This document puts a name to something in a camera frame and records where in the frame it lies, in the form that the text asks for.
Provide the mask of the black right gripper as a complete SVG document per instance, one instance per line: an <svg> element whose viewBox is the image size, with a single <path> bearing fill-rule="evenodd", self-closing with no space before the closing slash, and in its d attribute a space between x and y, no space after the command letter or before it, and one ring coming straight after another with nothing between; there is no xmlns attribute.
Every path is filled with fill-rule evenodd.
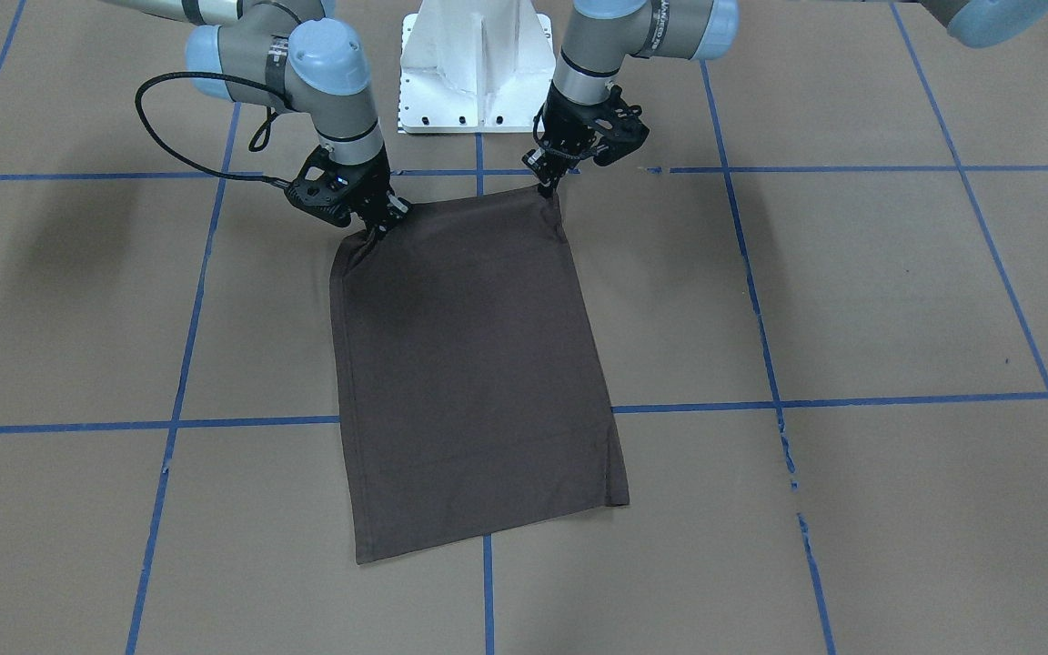
<svg viewBox="0 0 1048 655"><path fill-rule="evenodd" d="M341 165L339 177L346 181L339 203L339 227L349 227L353 218L361 219L367 242L381 241L412 211L412 204L405 198L392 197L387 153L378 153L365 163Z"/></svg>

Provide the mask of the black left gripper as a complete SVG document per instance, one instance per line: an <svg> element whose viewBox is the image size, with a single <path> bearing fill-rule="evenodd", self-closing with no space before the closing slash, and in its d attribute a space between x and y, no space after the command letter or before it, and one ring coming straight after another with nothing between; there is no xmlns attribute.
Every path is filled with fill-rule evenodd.
<svg viewBox="0 0 1048 655"><path fill-rule="evenodd" d="M536 149L524 155L524 165L532 171L541 197L551 199L567 171L581 161L593 160L598 166L612 163L611 146L604 141L610 128L598 122L609 117L612 86L604 86L604 97L595 104L583 105L565 96L556 84L550 84L548 95L534 116Z"/></svg>

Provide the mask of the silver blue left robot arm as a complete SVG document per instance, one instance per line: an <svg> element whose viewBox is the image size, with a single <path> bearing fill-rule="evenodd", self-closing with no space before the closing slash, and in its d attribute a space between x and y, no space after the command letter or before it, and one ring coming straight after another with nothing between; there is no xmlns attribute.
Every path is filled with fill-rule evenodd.
<svg viewBox="0 0 1048 655"><path fill-rule="evenodd" d="M610 166L637 152L651 130L616 82L629 58L712 61L739 32L737 1L575 1L548 95L533 117L534 148L521 158L551 198L590 160Z"/></svg>

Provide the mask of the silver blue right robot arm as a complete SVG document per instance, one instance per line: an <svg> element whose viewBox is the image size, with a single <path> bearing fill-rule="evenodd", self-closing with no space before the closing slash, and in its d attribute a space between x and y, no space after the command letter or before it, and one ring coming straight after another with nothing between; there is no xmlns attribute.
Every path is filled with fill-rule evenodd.
<svg viewBox="0 0 1048 655"><path fill-rule="evenodd" d="M269 141L282 115L307 115L316 146L292 179L258 175L292 208L333 225L361 219L383 239L410 212L390 184L381 121L361 37L336 18L333 1L129 1L127 8L192 25L185 69L146 80L135 108L145 130L161 140L143 96L169 80L190 79L212 99L261 106L266 119L252 152Z"/></svg>

